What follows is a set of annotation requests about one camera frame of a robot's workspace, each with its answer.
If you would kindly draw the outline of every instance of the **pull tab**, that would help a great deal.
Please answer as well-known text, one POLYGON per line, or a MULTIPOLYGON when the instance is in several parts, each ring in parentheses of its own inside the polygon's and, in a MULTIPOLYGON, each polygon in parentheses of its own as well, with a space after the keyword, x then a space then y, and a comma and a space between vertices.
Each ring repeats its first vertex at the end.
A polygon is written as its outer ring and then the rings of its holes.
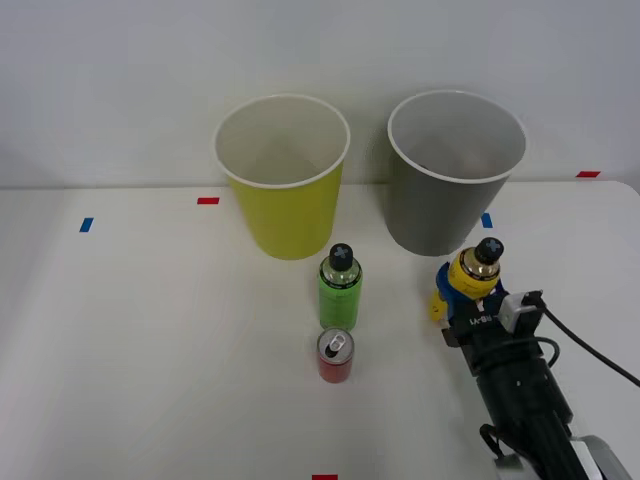
POLYGON ((340 349, 344 347, 344 344, 346 342, 347 342, 347 339, 344 338, 344 335, 341 335, 340 333, 338 333, 329 342, 329 345, 327 345, 327 348, 324 349, 324 353, 327 355, 327 357, 333 358, 338 354, 340 349))

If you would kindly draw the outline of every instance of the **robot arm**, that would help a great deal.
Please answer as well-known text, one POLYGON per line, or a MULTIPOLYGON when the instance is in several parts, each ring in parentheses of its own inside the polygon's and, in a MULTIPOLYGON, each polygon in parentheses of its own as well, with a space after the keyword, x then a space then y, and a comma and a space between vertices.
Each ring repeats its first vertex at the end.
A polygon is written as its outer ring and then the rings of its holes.
MULTIPOLYGON (((443 266, 446 273, 448 265, 443 266)), ((573 413, 564 398, 535 336, 543 309, 542 292, 509 295, 501 284, 494 293, 472 301, 452 291, 438 276, 438 288, 448 304, 447 345, 460 348, 494 425, 480 429, 497 455, 500 478, 543 480, 630 479, 604 442, 572 438, 573 413), (505 456, 499 442, 514 455, 505 456)))

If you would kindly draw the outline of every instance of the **paper cup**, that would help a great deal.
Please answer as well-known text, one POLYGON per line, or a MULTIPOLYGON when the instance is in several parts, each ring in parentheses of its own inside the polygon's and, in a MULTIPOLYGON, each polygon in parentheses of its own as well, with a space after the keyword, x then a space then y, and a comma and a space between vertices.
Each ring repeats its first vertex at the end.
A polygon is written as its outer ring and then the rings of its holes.
POLYGON ((394 150, 387 228, 399 245, 427 256, 462 245, 526 149, 515 116, 454 90, 406 99, 387 132, 394 150))
POLYGON ((213 157, 265 253, 295 260, 325 246, 350 139, 338 110, 304 95, 258 98, 222 121, 213 157))

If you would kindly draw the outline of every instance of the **red can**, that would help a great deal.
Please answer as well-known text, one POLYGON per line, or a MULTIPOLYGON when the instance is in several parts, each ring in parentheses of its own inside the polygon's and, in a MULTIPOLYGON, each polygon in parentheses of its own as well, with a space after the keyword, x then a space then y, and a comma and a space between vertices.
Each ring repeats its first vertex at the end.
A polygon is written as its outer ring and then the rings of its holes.
POLYGON ((318 371, 329 383, 344 382, 351 373, 353 337, 340 328, 328 328, 318 337, 318 371))

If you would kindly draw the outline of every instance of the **black bottle cap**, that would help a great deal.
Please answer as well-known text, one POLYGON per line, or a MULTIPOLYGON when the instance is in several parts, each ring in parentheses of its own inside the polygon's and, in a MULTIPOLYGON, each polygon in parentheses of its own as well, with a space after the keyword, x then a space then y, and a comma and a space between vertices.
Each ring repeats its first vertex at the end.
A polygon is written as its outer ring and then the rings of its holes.
POLYGON ((346 243, 336 243, 329 251, 329 265, 334 270, 344 272, 353 265, 353 252, 346 243))
POLYGON ((483 239, 474 250, 476 258, 485 265, 493 265, 504 253, 504 245, 493 237, 483 239))

